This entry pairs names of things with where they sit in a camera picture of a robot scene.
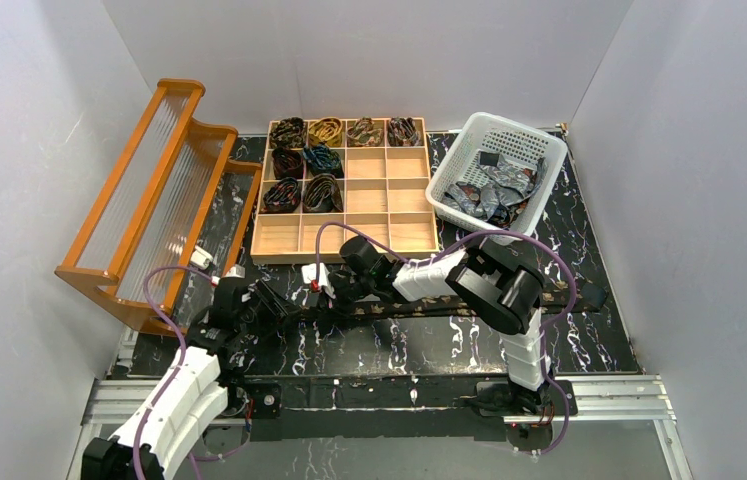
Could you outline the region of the white plastic basket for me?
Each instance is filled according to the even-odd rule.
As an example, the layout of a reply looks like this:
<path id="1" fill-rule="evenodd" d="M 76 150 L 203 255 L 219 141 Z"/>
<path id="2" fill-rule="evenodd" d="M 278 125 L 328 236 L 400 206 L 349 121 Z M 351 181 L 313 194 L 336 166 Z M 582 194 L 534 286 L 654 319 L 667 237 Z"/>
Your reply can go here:
<path id="1" fill-rule="evenodd" d="M 465 230 L 492 229 L 485 209 L 495 205 L 514 216 L 506 230 L 532 235 L 567 155 L 558 137 L 477 112 L 438 165 L 425 196 L 438 217 Z"/>

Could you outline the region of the black gold floral tie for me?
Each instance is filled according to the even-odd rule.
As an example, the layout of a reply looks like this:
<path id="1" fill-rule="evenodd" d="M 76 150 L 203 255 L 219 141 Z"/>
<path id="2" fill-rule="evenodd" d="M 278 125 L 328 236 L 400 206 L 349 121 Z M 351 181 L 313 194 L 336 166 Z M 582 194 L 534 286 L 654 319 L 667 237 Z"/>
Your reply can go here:
<path id="1" fill-rule="evenodd" d="M 603 308 L 609 292 L 593 283 L 585 282 L 577 287 L 577 299 L 573 313 L 596 312 Z M 388 303 L 382 300 L 359 301 L 349 307 L 302 306 L 291 314 L 292 320 L 342 321 L 350 319 L 401 319 L 441 316 L 476 316 L 475 311 L 460 297 L 443 296 L 423 298 L 409 303 Z"/>

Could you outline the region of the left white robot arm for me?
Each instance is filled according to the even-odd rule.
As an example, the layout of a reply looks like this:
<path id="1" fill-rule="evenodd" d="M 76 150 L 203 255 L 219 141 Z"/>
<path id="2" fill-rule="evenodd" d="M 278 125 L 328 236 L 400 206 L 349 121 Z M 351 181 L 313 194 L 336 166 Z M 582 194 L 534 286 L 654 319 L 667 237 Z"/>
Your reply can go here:
<path id="1" fill-rule="evenodd" d="M 112 434 L 89 441 L 82 479 L 171 479 L 212 421 L 223 415 L 254 419 L 280 415 L 282 389 L 246 380 L 245 343 L 265 339 L 303 316 L 300 306 L 262 281 L 214 277 L 211 304 L 179 337 L 162 379 Z"/>

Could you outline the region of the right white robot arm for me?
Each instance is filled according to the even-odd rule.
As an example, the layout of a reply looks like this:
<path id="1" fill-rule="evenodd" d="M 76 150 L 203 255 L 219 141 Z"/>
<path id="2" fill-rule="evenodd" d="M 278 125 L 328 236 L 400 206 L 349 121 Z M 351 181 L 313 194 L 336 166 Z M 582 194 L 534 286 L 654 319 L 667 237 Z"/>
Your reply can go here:
<path id="1" fill-rule="evenodd" d="M 316 263 L 308 280 L 336 313 L 361 315 L 381 306 L 387 316 L 472 316 L 497 332 L 506 380 L 477 383 L 459 405 L 483 416 L 556 413 L 541 327 L 546 282 L 535 268 L 490 239 L 472 239 L 426 260 L 401 261 L 356 236 L 342 245 L 340 256 L 344 267 Z"/>

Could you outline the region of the grey patterned ties pile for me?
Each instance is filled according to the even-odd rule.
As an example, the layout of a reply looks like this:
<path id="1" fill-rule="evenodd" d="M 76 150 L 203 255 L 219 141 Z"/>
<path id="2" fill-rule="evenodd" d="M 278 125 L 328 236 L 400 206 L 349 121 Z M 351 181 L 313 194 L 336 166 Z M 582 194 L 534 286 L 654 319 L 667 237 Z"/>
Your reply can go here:
<path id="1" fill-rule="evenodd" d="M 509 227 L 525 210 L 546 174 L 544 158 L 539 158 L 534 167 L 526 167 L 511 156 L 488 151 L 477 153 L 476 166 L 488 181 L 482 186 L 454 182 L 441 202 L 499 228 Z"/>

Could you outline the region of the small white connector plug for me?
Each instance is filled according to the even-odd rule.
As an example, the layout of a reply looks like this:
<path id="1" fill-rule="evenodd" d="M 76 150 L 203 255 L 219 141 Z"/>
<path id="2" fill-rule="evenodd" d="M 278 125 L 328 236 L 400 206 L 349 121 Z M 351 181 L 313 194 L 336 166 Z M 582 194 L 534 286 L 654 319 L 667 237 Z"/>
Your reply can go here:
<path id="1" fill-rule="evenodd" d="M 214 256 L 199 246 L 195 246 L 189 259 L 189 265 L 200 271 L 208 271 L 214 265 Z"/>

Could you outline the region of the rolled black grey tie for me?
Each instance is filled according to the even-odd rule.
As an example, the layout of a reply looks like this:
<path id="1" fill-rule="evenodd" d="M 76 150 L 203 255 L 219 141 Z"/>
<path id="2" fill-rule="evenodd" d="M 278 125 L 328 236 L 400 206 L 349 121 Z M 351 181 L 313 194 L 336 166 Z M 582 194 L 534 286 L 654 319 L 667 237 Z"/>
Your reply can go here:
<path id="1" fill-rule="evenodd" d="M 302 196 L 304 213 L 343 212 L 343 197 L 339 179 L 332 174 L 314 176 L 305 183 Z"/>

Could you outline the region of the wooden grid organizer tray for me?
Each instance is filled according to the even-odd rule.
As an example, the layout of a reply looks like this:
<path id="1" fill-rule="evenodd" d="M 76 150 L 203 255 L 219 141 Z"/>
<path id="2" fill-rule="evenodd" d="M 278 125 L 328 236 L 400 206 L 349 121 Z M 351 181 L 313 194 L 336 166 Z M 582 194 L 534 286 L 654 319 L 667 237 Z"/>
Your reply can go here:
<path id="1" fill-rule="evenodd" d="M 436 217 L 425 196 L 432 177 L 427 129 L 421 117 L 413 123 L 419 136 L 413 146 L 395 146 L 388 138 L 363 146 L 345 134 L 331 142 L 344 172 L 337 181 L 343 207 L 324 213 L 307 212 L 303 206 L 288 213 L 264 212 L 264 195 L 279 181 L 274 143 L 268 140 L 248 248 L 253 262 L 337 262 L 340 247 L 357 231 L 408 258 L 436 252 Z"/>

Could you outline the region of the rolled navy red tie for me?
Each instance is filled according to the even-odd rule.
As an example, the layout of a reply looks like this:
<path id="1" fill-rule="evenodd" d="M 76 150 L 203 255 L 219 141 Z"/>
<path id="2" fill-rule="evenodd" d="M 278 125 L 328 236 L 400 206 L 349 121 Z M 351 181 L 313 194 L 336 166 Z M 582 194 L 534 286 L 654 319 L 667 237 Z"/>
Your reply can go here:
<path id="1" fill-rule="evenodd" d="M 261 212 L 264 214 L 293 213 L 301 203 L 302 189 L 298 179 L 283 178 L 273 184 L 262 196 Z"/>

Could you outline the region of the rolled teal patterned tie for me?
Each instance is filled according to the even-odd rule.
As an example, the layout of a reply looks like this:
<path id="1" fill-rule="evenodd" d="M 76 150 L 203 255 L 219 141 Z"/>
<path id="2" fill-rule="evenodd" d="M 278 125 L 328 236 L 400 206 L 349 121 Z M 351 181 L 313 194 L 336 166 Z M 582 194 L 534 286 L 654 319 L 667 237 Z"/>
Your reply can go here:
<path id="1" fill-rule="evenodd" d="M 326 144 L 304 147 L 302 156 L 313 175 L 329 174 L 335 178 L 344 177 L 343 163 L 339 153 Z"/>

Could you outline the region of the rolled dark red tie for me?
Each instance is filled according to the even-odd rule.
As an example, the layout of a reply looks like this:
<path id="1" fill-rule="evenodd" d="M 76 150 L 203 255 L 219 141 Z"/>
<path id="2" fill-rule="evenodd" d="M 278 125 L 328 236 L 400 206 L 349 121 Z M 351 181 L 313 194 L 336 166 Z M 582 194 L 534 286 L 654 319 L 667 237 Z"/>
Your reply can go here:
<path id="1" fill-rule="evenodd" d="M 272 151 L 271 158 L 275 179 L 304 177 L 304 159 L 298 150 L 279 147 Z"/>

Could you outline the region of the orange wooden rack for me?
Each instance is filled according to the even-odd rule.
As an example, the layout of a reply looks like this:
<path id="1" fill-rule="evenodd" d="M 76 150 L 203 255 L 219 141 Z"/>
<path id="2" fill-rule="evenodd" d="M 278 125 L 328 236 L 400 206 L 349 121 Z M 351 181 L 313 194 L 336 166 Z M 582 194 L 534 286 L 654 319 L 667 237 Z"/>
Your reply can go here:
<path id="1" fill-rule="evenodd" d="M 186 279 L 220 183 L 249 181 L 240 220 L 219 265 L 236 261 L 263 168 L 231 159 L 237 130 L 195 119 L 196 80 L 163 78 L 54 273 L 132 330 L 173 333 L 169 314 Z"/>

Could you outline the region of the rolled olive patterned tie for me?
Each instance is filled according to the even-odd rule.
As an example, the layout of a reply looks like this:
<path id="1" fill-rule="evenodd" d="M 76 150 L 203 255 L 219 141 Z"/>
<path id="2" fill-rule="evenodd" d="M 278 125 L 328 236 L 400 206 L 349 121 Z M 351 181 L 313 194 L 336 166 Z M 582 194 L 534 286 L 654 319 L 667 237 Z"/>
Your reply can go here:
<path id="1" fill-rule="evenodd" d="M 385 133 L 383 121 L 362 117 L 348 123 L 346 138 L 348 147 L 382 147 Z"/>

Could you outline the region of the rolled yellow tie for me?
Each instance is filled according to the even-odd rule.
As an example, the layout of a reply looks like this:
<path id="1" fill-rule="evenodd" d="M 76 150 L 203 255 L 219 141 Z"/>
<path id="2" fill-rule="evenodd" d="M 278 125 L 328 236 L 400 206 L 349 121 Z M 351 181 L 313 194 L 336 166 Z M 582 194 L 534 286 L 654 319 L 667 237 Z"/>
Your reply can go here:
<path id="1" fill-rule="evenodd" d="M 337 117 L 312 120 L 307 127 L 307 144 L 310 148 L 326 145 L 330 148 L 342 147 L 344 143 L 344 122 Z"/>

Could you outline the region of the rolled dark striped tie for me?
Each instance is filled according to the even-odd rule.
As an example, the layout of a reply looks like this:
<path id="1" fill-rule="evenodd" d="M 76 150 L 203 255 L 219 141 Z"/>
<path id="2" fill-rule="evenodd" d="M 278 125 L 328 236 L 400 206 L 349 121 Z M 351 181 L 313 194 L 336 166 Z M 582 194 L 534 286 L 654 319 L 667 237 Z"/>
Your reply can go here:
<path id="1" fill-rule="evenodd" d="M 411 117 L 392 117 L 387 121 L 386 129 L 390 147 L 416 147 L 422 144 L 420 132 Z"/>

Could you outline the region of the rolled black gold tie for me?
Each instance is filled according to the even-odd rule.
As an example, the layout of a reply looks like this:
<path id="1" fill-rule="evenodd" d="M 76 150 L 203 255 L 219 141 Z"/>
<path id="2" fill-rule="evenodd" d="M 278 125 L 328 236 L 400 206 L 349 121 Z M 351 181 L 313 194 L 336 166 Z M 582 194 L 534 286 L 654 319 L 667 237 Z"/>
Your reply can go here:
<path id="1" fill-rule="evenodd" d="M 307 123 L 300 117 L 288 117 L 275 123 L 269 132 L 273 149 L 302 149 L 307 143 Z"/>

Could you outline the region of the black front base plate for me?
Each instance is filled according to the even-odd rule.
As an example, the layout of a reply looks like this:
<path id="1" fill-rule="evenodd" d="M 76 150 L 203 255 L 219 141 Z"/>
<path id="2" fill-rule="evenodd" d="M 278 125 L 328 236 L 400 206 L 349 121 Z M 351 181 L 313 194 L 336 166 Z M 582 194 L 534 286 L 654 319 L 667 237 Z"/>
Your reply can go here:
<path id="1" fill-rule="evenodd" d="M 499 417 L 465 404 L 476 375 L 249 377 L 257 441 L 313 438 L 506 439 Z"/>

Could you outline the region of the aluminium frame rail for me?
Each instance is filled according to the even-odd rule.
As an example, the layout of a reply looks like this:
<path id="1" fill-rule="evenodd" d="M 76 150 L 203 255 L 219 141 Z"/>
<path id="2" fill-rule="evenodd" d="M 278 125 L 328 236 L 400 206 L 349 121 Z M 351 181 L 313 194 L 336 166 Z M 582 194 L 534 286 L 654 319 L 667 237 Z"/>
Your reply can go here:
<path id="1" fill-rule="evenodd" d="M 136 334 L 124 335 L 111 377 L 96 381 L 91 389 L 68 469 L 70 479 L 79 478 L 82 455 L 91 441 L 100 437 L 105 427 L 126 422 L 159 381 L 156 376 L 131 377 L 122 372 L 136 343 Z M 502 379 L 499 375 L 483 377 L 485 379 L 476 385 L 487 386 Z M 561 375 L 556 381 L 560 386 L 552 400 L 556 407 L 556 423 L 650 422 L 655 427 L 671 478 L 691 478 L 692 472 L 679 438 L 674 409 L 660 376 L 582 373 Z"/>

